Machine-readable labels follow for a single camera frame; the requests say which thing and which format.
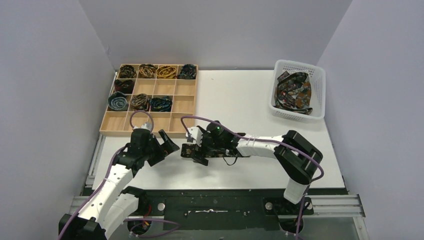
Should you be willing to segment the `black gold floral tie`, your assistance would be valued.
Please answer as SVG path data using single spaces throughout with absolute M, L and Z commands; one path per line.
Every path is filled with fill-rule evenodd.
M 181 157 L 183 158 L 241 158 L 242 155 L 234 149 L 213 148 L 199 146 L 197 144 L 184 143 L 181 147 Z

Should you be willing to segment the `wooden compartment tray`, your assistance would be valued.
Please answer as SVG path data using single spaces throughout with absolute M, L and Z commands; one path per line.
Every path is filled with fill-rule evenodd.
M 148 123 L 153 132 L 183 137 L 194 120 L 181 117 L 196 111 L 199 67 L 196 64 L 121 64 L 115 72 L 99 132 L 128 137 Z

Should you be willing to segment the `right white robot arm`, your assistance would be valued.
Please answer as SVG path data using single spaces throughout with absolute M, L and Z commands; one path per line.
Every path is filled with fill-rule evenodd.
M 301 201 L 315 181 L 315 172 L 322 169 L 323 154 L 295 130 L 277 136 L 254 136 L 233 132 L 219 121 L 212 121 L 206 128 L 188 128 L 186 138 L 181 157 L 204 166 L 209 164 L 210 158 L 276 159 L 289 177 L 283 197 L 292 204 Z

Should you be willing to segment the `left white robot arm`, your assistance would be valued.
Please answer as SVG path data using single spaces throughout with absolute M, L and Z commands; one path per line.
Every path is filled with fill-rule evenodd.
M 107 240 L 130 215 L 150 213 L 146 191 L 128 184 L 145 163 L 154 166 L 180 149 L 164 130 L 159 134 L 163 143 L 149 129 L 133 130 L 130 141 L 111 158 L 100 185 L 73 214 L 63 215 L 58 239 Z

